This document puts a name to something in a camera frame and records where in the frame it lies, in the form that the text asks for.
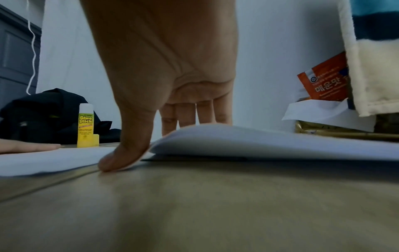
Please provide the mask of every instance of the white paper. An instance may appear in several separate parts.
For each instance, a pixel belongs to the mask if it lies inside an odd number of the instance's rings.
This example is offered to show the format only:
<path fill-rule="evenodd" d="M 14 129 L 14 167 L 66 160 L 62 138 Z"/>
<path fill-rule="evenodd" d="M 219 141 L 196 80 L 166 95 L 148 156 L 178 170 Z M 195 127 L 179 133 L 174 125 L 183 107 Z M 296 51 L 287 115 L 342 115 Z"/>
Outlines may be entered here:
<path fill-rule="evenodd" d="M 227 125 L 183 128 L 155 142 L 150 152 L 249 159 L 399 161 L 399 144 L 396 143 L 257 131 Z"/>
<path fill-rule="evenodd" d="M 347 100 L 305 100 L 290 104 L 283 120 L 299 120 L 374 132 L 376 116 L 359 117 L 355 110 L 348 108 Z"/>
<path fill-rule="evenodd" d="M 0 155 L 0 176 L 26 176 L 97 164 L 115 147 L 58 149 L 49 152 Z"/>

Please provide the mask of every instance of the towel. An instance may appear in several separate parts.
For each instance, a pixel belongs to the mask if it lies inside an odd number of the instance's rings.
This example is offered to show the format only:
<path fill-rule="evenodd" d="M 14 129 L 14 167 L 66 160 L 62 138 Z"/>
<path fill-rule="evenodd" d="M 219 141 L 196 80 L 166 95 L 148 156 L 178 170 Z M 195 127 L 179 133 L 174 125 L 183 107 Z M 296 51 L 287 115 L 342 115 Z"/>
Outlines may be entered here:
<path fill-rule="evenodd" d="M 399 112 L 399 0 L 340 0 L 356 110 Z"/>

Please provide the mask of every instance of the white cable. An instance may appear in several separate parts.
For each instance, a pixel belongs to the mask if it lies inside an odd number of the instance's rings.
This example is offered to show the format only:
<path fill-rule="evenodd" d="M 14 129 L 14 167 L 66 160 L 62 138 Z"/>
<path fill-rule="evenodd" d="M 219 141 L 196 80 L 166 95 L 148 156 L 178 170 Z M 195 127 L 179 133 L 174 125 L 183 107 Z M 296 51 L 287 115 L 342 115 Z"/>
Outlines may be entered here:
<path fill-rule="evenodd" d="M 33 38 L 32 38 L 32 45 L 31 45 L 31 46 L 32 46 L 32 51 L 33 51 L 33 59 L 32 59 L 33 75 L 30 77 L 28 87 L 26 88 L 26 93 L 27 93 L 28 95 L 30 95 L 30 93 L 29 93 L 29 88 L 30 88 L 30 86 L 32 85 L 33 79 L 34 79 L 35 76 L 36 76 L 36 67 L 35 67 L 35 65 L 34 65 L 34 62 L 36 61 L 36 51 L 34 50 L 34 41 L 35 41 L 35 39 L 36 39 L 36 35 L 34 34 L 34 32 L 32 31 L 32 29 L 31 29 L 31 27 L 30 27 L 29 0 L 26 0 L 26 12 L 27 12 L 27 17 L 28 17 L 28 29 L 29 29 L 29 31 L 30 31 L 30 32 L 32 33 L 32 35 L 33 35 Z"/>

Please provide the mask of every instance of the wooden floor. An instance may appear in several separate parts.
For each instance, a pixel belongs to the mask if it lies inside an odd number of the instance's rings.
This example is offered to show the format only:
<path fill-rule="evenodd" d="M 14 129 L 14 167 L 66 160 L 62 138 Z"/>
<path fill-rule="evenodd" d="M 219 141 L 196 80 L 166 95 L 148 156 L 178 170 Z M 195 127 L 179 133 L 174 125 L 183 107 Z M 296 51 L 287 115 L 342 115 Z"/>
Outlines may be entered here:
<path fill-rule="evenodd" d="M 398 176 L 356 166 L 157 159 L 3 179 L 0 251 L 397 252 Z"/>

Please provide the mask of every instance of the orange packet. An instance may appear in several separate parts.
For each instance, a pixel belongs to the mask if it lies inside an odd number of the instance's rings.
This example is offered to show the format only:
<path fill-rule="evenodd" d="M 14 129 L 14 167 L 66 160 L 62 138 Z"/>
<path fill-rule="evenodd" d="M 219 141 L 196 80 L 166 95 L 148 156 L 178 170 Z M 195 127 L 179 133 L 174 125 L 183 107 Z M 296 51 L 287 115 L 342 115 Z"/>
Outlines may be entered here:
<path fill-rule="evenodd" d="M 346 53 L 298 74 L 309 96 L 313 100 L 342 101 L 348 98 L 349 71 Z"/>

